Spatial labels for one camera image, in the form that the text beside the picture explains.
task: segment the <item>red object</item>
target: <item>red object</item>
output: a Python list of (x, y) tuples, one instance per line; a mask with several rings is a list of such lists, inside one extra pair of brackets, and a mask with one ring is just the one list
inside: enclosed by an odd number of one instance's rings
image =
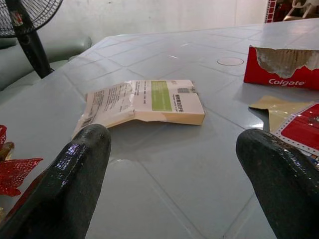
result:
[(0, 195), (17, 196), (25, 177), (42, 158), (16, 159), (0, 163)]
[(281, 132), (281, 135), (304, 146), (319, 150), (319, 104), (299, 113)]
[(275, 10), (273, 21), (283, 21), (285, 16), (293, 8), (291, 3), (283, 3)]
[(0, 125), (0, 150), (2, 149), (3, 144), (6, 140), (6, 127), (4, 125)]
[(20, 15), (18, 12), (15, 12), (15, 13), (14, 13), (14, 17), (15, 17), (15, 20), (16, 20), (19, 24), (22, 23), (21, 15)]
[(249, 47), (244, 82), (319, 90), (319, 69), (310, 70), (303, 66), (297, 69), (292, 77), (282, 78), (276, 73), (269, 73), (259, 65), (257, 50), (251, 46)]
[(273, 16), (274, 16), (274, 12), (275, 12), (276, 2), (277, 2), (277, 0), (268, 0), (265, 23), (273, 22), (273, 20), (274, 20)]

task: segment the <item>circular mark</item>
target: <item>circular mark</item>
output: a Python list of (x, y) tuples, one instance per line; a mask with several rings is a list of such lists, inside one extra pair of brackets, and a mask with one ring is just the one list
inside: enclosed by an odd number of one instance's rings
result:
[(220, 58), (217, 62), (223, 66), (239, 66), (244, 63), (244, 60), (236, 57), (224, 57)]

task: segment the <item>gray sofa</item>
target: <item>gray sofa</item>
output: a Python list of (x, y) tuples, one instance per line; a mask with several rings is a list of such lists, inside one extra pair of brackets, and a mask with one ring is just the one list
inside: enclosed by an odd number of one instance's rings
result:
[[(55, 70), (91, 45), (89, 37), (43, 43), (50, 66)], [(0, 105), (40, 80), (17, 40), (0, 39)]]

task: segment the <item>fan pole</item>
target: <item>fan pole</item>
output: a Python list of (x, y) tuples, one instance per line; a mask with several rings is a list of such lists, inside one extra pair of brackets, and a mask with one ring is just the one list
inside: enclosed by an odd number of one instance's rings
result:
[(25, 34), (29, 29), (34, 28), (33, 23), (20, 0), (5, 0), (11, 23), (18, 38), (18, 41), (37, 74), (44, 78), (53, 70), (41, 44), (36, 31)]
[(37, 74), (44, 78), (53, 70), (50, 67), (40, 38), (36, 31), (27, 35), (18, 36), (18, 41)]

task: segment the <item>red colgate box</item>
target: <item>red colgate box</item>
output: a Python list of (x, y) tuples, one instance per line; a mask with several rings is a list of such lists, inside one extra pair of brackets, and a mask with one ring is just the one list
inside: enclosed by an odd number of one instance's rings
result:
[(244, 82), (319, 90), (319, 51), (250, 46)]

